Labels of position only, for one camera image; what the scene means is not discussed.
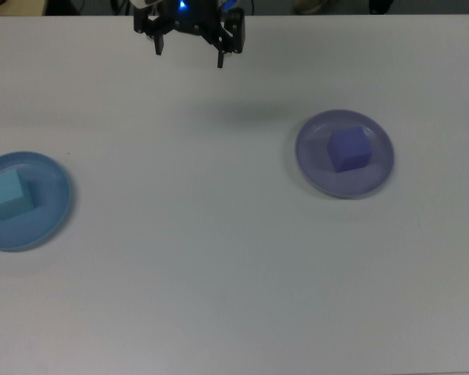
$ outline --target purple plate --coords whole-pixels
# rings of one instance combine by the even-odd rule
[[[331,133],[357,126],[370,140],[371,160],[364,168],[336,173],[327,151]],[[309,120],[295,141],[295,156],[313,185],[339,198],[368,195],[387,180],[394,165],[392,143],[384,129],[372,119],[346,110],[323,112]]]

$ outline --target background floor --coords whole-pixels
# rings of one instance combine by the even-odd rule
[[[72,0],[80,7],[82,0]],[[293,0],[254,0],[257,16],[293,14]],[[249,0],[240,0],[240,6],[250,11]],[[394,0],[389,14],[453,14],[469,13],[469,0]],[[109,0],[85,0],[84,16],[111,15]],[[321,14],[368,14],[368,0],[336,0]]]

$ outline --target cable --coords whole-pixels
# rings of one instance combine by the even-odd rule
[[[122,9],[124,8],[125,4],[128,3],[128,0],[124,0],[124,2],[122,2],[122,4],[120,5],[120,7],[118,8],[118,11],[116,12],[116,15],[115,16],[119,16]]]
[[[127,7],[125,8],[125,16],[131,14],[131,2],[127,0]]]

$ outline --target light blue cube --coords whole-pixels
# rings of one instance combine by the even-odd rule
[[[7,220],[34,208],[30,190],[16,170],[0,173],[0,219]]]

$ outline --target plate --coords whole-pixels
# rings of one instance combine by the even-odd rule
[[[0,173],[15,169],[27,182],[34,209],[0,220],[0,250],[21,251],[51,237],[71,207],[71,187],[64,169],[48,156],[36,152],[13,152],[0,156]]]
[[[364,168],[336,173],[327,145],[332,132],[361,126],[372,147]],[[384,129],[358,112],[333,110],[309,120],[295,141],[295,157],[307,179],[317,188],[338,198],[361,198],[376,191],[388,179],[394,165],[394,150]]]

